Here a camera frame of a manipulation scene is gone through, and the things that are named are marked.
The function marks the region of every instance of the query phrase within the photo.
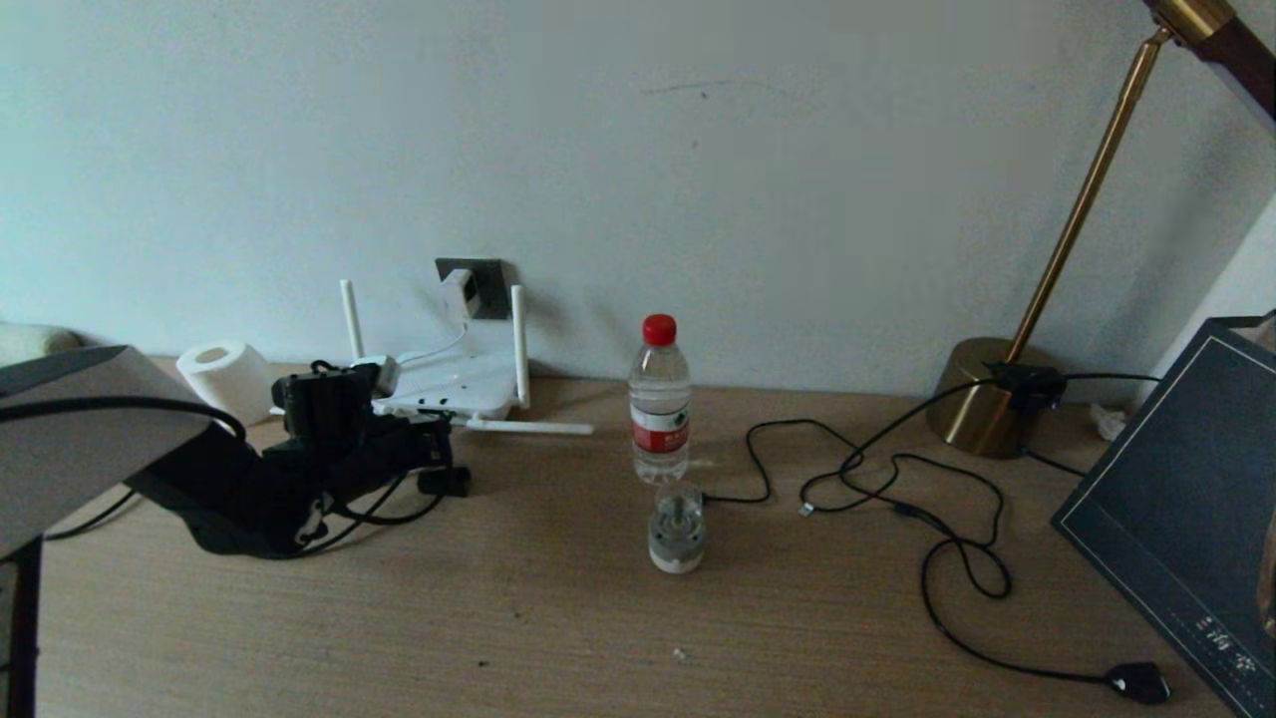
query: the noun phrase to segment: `red bottle cap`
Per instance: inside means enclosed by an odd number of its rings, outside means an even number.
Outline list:
[[[678,337],[678,321],[669,314],[652,314],[642,323],[642,339],[651,346],[669,346]]]

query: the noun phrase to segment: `wall socket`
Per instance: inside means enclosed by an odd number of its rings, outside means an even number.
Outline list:
[[[435,259],[434,265],[439,269],[439,281],[448,278],[453,269],[470,269],[478,284],[478,311],[475,319],[509,319],[513,314],[509,307],[509,284],[505,283],[504,261],[500,259],[463,259],[441,258]]]

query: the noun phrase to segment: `white router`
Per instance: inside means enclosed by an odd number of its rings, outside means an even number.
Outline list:
[[[341,279],[341,292],[350,349],[357,363],[366,355],[355,305],[355,286],[350,279]],[[407,418],[419,417],[421,412],[452,412],[462,420],[459,426],[487,432],[592,435],[593,425],[505,421],[516,406],[521,409],[532,406],[522,284],[512,286],[509,293],[514,329],[512,353],[466,351],[464,346],[459,346],[464,330],[443,348],[406,351],[394,357],[399,365],[394,394],[373,402],[373,407],[382,413]]]

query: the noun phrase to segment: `bottle label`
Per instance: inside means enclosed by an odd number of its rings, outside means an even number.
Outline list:
[[[686,439],[690,436],[690,403],[669,414],[648,414],[630,406],[629,416],[634,421],[634,444],[652,454],[676,451],[686,444]]]

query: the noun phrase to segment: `brass lamp base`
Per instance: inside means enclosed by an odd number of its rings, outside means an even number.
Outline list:
[[[935,394],[991,375],[988,365],[1004,361],[1011,342],[1004,338],[967,338],[953,347],[948,367],[939,377]],[[1025,347],[1017,365],[1053,366],[1050,356]],[[1011,393],[994,385],[980,385],[957,393],[926,412],[926,423],[947,444],[979,457],[1009,459],[1020,455],[1036,425],[1036,414],[1022,416],[1011,409]]]

